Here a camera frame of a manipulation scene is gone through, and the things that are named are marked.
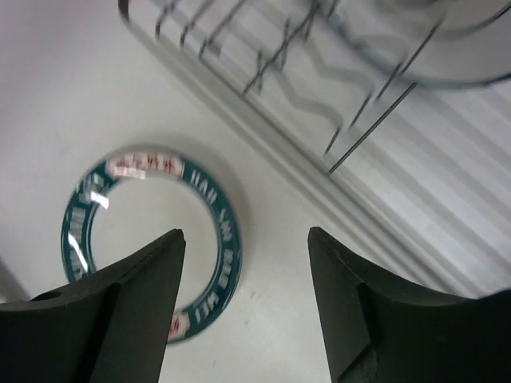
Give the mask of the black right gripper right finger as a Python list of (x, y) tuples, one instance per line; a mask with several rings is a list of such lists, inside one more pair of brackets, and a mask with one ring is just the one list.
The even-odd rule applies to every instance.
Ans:
[(308, 252), (333, 382), (507, 382), (510, 292), (442, 293), (404, 279), (320, 227)]

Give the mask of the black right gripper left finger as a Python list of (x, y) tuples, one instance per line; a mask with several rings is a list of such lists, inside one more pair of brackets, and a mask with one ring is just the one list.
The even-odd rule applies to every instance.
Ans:
[(184, 265), (173, 229), (30, 301), (1, 305), (3, 382), (157, 382)]

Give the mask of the white plate teal band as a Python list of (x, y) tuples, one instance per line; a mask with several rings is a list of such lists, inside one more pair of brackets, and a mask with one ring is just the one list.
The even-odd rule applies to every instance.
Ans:
[(100, 203), (128, 179), (163, 176), (185, 185), (201, 199), (214, 223), (216, 265), (208, 285), (188, 305), (175, 310), (168, 345), (185, 342), (205, 331), (232, 300), (243, 264), (242, 235), (228, 194), (213, 175), (189, 155), (157, 145), (130, 145), (103, 156), (77, 182), (61, 224), (61, 262), (69, 282), (76, 282), (97, 268), (91, 238)]

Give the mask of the grey wire dish rack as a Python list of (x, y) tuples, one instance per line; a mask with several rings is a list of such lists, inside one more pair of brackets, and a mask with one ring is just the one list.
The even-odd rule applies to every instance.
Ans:
[(403, 77), (412, 53), (381, 40), (392, 60), (379, 74), (359, 40), (337, 41), (324, 21), (336, 2), (121, 1), (119, 14), (152, 53), (219, 97), (256, 114), (326, 173), (363, 160), (395, 176), (425, 176), (439, 151), (417, 84)]

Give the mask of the white plate green rim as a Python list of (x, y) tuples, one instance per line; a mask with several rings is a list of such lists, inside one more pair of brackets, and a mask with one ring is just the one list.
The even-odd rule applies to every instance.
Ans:
[(508, 1), (321, 1), (328, 25), (368, 65), (430, 89), (510, 79)]

